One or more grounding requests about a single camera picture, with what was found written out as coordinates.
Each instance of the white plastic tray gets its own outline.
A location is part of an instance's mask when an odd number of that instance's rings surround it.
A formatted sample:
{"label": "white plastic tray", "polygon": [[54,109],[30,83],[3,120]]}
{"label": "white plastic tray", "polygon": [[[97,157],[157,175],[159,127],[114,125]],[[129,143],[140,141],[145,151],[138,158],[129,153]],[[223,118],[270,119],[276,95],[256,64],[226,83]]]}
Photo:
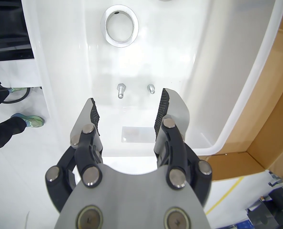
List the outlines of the white plastic tray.
{"label": "white plastic tray", "polygon": [[[22,4],[60,143],[69,145],[70,131],[92,97],[104,156],[153,155],[154,138],[123,142],[122,128],[152,128],[164,87],[177,91],[190,111],[186,143],[198,155],[218,152],[253,90],[283,13],[283,0]],[[136,40],[125,48],[108,44],[100,31],[102,14],[115,4],[131,8],[139,22]],[[119,83],[126,85],[123,99],[117,97]]]}

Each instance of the black rubber grip pad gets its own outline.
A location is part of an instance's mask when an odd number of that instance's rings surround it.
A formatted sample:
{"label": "black rubber grip pad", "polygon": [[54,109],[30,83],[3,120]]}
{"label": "black rubber grip pad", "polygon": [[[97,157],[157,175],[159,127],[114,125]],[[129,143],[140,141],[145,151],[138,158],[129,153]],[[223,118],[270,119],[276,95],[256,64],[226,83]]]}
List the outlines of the black rubber grip pad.
{"label": "black rubber grip pad", "polygon": [[159,130],[160,130],[162,118],[167,114],[168,107],[169,107],[169,94],[167,93],[166,89],[163,88],[161,99],[160,99],[159,110],[157,112],[157,118],[156,118],[155,124],[154,124],[154,130],[155,130],[156,138],[157,138],[157,135],[158,135]]}
{"label": "black rubber grip pad", "polygon": [[99,114],[97,112],[97,107],[96,107],[94,99],[91,98],[91,100],[93,103],[93,107],[92,107],[92,110],[90,111],[90,121],[95,124],[98,135],[100,136],[99,131],[98,131]]}

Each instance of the white floor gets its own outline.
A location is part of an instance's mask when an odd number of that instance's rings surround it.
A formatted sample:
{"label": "white floor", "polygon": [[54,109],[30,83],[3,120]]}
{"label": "white floor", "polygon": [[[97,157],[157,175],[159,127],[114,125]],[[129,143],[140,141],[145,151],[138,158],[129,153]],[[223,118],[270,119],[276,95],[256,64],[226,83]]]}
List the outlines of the white floor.
{"label": "white floor", "polygon": [[[12,114],[40,115],[45,125],[27,128],[0,149],[0,229],[53,228],[58,212],[46,191],[44,175],[56,164],[68,144],[60,144],[54,134],[41,89],[15,104],[0,105],[0,122]],[[141,174],[156,169],[155,157],[104,157],[104,163],[126,173]],[[211,209],[238,179],[214,182],[205,211]],[[245,210],[261,195],[267,194],[272,181],[267,172],[245,177],[238,186],[208,214],[212,228],[246,218]]]}

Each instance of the person's leg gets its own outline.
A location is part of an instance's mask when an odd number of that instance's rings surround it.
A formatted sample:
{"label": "person's leg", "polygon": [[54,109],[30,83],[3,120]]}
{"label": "person's leg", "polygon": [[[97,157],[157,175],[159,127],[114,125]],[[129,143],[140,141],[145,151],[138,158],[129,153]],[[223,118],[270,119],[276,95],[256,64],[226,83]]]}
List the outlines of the person's leg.
{"label": "person's leg", "polygon": [[0,123],[0,148],[2,148],[13,135],[22,133],[26,126],[26,122],[19,117],[11,117]]}
{"label": "person's leg", "polygon": [[13,135],[22,133],[26,127],[38,128],[43,126],[44,121],[37,115],[25,116],[17,113],[10,119],[0,123],[0,148],[2,148]]}

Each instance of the black pants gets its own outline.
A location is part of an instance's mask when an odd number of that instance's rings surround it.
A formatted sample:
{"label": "black pants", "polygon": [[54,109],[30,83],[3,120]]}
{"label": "black pants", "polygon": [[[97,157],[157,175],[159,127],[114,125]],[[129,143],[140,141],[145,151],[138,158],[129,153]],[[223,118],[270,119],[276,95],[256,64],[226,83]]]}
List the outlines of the black pants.
{"label": "black pants", "polygon": [[22,133],[26,126],[26,122],[19,117],[12,117],[0,123],[0,148],[2,148],[13,135]]}

